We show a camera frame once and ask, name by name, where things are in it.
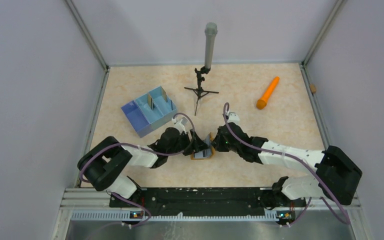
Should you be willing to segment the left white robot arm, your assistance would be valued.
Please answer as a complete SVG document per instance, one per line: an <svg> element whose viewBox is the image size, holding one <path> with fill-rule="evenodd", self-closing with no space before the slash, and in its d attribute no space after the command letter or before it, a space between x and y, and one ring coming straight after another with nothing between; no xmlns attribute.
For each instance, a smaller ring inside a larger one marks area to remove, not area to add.
<svg viewBox="0 0 384 240"><path fill-rule="evenodd" d="M158 168L167 162L168 157L190 155L193 152L193 141L196 136L194 128L190 133L186 125L193 125L191 118L184 113L173 117L172 127L168 127L158 140L148 146L119 142L108 136L77 163L79 178L90 183L98 191L108 191L121 196L121 200L129 207L140 202L138 185L129 177L122 175L126 166Z"/></svg>

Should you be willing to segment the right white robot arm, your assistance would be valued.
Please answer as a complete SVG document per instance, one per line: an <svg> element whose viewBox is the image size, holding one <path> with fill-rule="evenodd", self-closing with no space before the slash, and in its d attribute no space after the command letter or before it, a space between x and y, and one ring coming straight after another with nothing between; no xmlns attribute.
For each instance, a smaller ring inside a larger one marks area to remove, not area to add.
<svg viewBox="0 0 384 240"><path fill-rule="evenodd" d="M248 136L231 112L219 126L212 146L217 152L234 152L249 163L278 165L305 173L284 176L272 185L273 200L287 206L292 200L326 197L349 206L362 177L359 167L339 148L308 150L282 145L265 137Z"/></svg>

